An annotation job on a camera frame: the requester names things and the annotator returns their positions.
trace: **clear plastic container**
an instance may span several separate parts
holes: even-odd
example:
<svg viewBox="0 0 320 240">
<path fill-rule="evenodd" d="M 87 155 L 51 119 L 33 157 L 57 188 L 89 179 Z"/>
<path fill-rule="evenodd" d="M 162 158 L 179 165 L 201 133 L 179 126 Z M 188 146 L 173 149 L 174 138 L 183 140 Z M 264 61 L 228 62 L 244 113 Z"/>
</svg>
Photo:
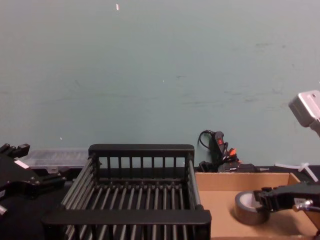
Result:
<svg viewBox="0 0 320 240">
<path fill-rule="evenodd" d="M 82 168 L 88 160 L 87 148 L 54 148 L 32 150 L 20 159 L 33 169 L 57 173 L 61 168 Z"/>
</svg>

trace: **black cable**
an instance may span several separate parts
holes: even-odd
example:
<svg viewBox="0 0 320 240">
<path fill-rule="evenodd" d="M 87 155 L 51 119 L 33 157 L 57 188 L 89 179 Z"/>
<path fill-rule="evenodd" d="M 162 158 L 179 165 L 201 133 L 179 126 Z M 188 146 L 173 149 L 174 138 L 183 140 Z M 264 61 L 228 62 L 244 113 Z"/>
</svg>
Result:
<svg viewBox="0 0 320 240">
<path fill-rule="evenodd" d="M 200 142 L 201 145 L 204 146 L 206 149 L 211 150 L 210 147 L 208 147 L 207 145 L 205 145 L 205 144 L 202 142 L 201 136 L 202 136 L 203 134 L 210 134 L 211 136 L 213 136 L 213 134 L 215 134 L 215 132 L 214 132 L 214 131 L 211 131 L 211 130 L 204 130 L 204 131 L 202 131 L 202 132 L 200 133 L 199 138 L 198 138 L 198 144 L 199 144 L 199 142 Z"/>
</svg>

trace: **white zip tie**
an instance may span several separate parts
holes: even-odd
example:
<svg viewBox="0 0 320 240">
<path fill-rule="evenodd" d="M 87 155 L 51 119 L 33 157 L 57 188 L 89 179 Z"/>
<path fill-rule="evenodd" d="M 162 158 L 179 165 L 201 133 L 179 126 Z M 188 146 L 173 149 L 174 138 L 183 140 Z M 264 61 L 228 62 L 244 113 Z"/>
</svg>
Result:
<svg viewBox="0 0 320 240">
<path fill-rule="evenodd" d="M 313 179 L 313 181 L 318 182 L 318 178 L 316 177 L 316 175 L 309 168 L 309 163 L 308 162 L 303 162 L 303 163 L 300 164 L 300 166 L 285 165 L 285 164 L 281 164 L 281 163 L 275 163 L 274 165 L 276 167 L 280 167 L 280 168 L 297 169 L 299 172 L 301 172 L 303 169 L 305 169 L 306 172 L 309 174 L 309 176 Z"/>
</svg>

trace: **roll of tape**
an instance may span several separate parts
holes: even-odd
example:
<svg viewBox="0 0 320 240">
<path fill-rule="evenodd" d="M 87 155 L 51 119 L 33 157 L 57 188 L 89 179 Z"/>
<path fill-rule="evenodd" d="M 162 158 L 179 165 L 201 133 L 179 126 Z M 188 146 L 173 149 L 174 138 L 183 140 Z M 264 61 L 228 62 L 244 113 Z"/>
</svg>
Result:
<svg viewBox="0 0 320 240">
<path fill-rule="evenodd" d="M 234 214 L 240 223 L 246 225 L 262 224 L 270 217 L 270 212 L 255 200 L 252 191 L 243 191 L 235 196 Z"/>
</svg>

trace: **black table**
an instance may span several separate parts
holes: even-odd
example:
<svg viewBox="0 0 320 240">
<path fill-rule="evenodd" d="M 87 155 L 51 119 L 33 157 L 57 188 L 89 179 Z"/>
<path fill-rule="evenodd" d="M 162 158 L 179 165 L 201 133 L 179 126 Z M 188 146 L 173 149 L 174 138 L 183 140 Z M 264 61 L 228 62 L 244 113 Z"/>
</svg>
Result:
<svg viewBox="0 0 320 240">
<path fill-rule="evenodd" d="M 273 173 L 294 173 L 301 181 L 309 180 L 309 177 L 297 170 L 275 167 L 261 166 L 269 168 Z M 320 165 L 310 166 L 314 174 L 320 178 Z M 73 178 L 79 171 L 72 172 Z M 66 183 L 64 188 L 39 196 L 36 199 L 26 199 L 21 196 L 10 197 L 0 202 L 8 209 L 6 216 L 0 219 L 0 239 L 1 240 L 44 240 L 44 231 L 41 224 L 41 217 L 48 211 L 55 209 L 71 186 L 71 182 Z"/>
</svg>

